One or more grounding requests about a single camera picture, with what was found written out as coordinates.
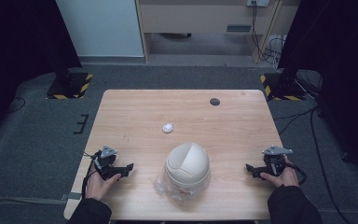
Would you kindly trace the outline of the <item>black curtain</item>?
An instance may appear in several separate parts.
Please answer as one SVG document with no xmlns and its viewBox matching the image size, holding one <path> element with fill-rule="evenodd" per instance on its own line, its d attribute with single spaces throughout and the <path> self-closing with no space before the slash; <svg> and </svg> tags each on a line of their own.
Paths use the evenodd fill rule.
<svg viewBox="0 0 358 224">
<path fill-rule="evenodd" d="M 56 0 L 0 0 L 0 120 L 22 82 L 53 71 L 49 50 L 80 65 Z"/>
<path fill-rule="evenodd" d="M 322 76 L 317 100 L 358 161 L 358 0 L 300 0 L 279 66 Z"/>
</svg>

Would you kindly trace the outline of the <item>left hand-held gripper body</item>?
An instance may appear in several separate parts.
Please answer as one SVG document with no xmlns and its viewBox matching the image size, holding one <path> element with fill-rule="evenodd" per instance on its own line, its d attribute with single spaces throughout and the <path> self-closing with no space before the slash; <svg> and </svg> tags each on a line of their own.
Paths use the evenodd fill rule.
<svg viewBox="0 0 358 224">
<path fill-rule="evenodd" d="M 113 163 L 116 160 L 117 151 L 111 147 L 104 146 L 102 150 L 99 150 L 94 154 L 95 170 L 99 173 L 103 180 L 109 179 L 117 174 Z"/>
</svg>

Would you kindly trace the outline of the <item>white cabinet panel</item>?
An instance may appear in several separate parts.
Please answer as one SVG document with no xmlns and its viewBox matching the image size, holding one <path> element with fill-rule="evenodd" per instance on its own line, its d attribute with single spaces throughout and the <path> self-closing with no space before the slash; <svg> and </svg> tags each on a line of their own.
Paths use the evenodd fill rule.
<svg viewBox="0 0 358 224">
<path fill-rule="evenodd" d="M 80 57 L 143 57 L 135 0 L 56 0 Z"/>
</svg>

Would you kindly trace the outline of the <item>black yellow-striped stand base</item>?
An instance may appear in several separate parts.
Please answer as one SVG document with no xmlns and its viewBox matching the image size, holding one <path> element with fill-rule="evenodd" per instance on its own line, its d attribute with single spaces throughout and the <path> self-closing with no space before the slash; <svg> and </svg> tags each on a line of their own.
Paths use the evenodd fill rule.
<svg viewBox="0 0 358 224">
<path fill-rule="evenodd" d="M 266 73 L 260 76 L 267 100 L 304 100 L 305 91 L 294 77 L 278 73 Z"/>
<path fill-rule="evenodd" d="M 66 80 L 56 77 L 47 91 L 48 99 L 82 98 L 89 87 L 92 74 L 72 73 Z"/>
</svg>

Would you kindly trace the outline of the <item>person's right hand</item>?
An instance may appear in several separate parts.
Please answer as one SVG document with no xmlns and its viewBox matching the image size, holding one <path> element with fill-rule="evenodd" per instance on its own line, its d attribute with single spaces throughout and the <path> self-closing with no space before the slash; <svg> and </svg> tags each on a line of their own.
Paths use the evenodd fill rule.
<svg viewBox="0 0 358 224">
<path fill-rule="evenodd" d="M 276 188 L 279 188 L 280 186 L 299 186 L 296 171 L 291 167 L 285 167 L 279 176 L 269 175 L 267 173 L 261 173 L 260 176 L 272 183 Z"/>
</svg>

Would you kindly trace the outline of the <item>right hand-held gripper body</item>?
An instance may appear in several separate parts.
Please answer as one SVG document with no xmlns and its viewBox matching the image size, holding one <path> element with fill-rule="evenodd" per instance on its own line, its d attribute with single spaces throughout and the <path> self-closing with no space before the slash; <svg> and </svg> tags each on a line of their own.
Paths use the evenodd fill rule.
<svg viewBox="0 0 358 224">
<path fill-rule="evenodd" d="M 292 154 L 293 150 L 271 146 L 262 151 L 264 158 L 263 161 L 267 165 L 268 173 L 270 175 L 279 176 L 285 168 L 285 158 L 287 154 Z"/>
</svg>

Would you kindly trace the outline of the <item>person's left hand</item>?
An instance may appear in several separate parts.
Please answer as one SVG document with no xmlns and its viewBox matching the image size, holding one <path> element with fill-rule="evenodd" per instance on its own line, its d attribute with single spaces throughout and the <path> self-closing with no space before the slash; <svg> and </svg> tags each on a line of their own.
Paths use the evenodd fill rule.
<svg viewBox="0 0 358 224">
<path fill-rule="evenodd" d="M 103 180 L 98 172 L 93 171 L 86 185 L 85 197 L 102 201 L 120 178 L 121 174 L 116 174 L 107 180 Z"/>
</svg>

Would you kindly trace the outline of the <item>cream dome-lid trash can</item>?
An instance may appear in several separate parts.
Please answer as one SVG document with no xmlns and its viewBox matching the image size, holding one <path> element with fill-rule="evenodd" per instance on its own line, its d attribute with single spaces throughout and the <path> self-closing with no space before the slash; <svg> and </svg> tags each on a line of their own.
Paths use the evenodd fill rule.
<svg viewBox="0 0 358 224">
<path fill-rule="evenodd" d="M 165 169 L 177 188 L 191 190 L 200 187 L 206 181 L 210 173 L 210 160 L 200 145 L 185 143 L 171 151 Z"/>
</svg>

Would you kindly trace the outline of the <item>grey power strip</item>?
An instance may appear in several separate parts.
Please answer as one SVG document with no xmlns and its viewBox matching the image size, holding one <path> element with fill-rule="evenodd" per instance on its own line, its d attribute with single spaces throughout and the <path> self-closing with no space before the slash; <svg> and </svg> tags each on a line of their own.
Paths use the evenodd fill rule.
<svg viewBox="0 0 358 224">
<path fill-rule="evenodd" d="M 247 7 L 267 7 L 269 5 L 269 0 L 247 0 Z"/>
</svg>

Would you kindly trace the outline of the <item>clear plastic bin liner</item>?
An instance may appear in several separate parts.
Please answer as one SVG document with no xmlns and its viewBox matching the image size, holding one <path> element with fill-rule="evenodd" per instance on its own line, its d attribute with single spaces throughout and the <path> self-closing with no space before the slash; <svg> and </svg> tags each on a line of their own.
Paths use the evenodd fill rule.
<svg viewBox="0 0 358 224">
<path fill-rule="evenodd" d="M 174 181 L 166 170 L 155 179 L 153 185 L 155 191 L 171 200 L 180 203 L 189 203 L 195 201 L 209 187 L 211 174 L 208 173 L 205 178 L 195 184 L 181 184 Z"/>
</svg>

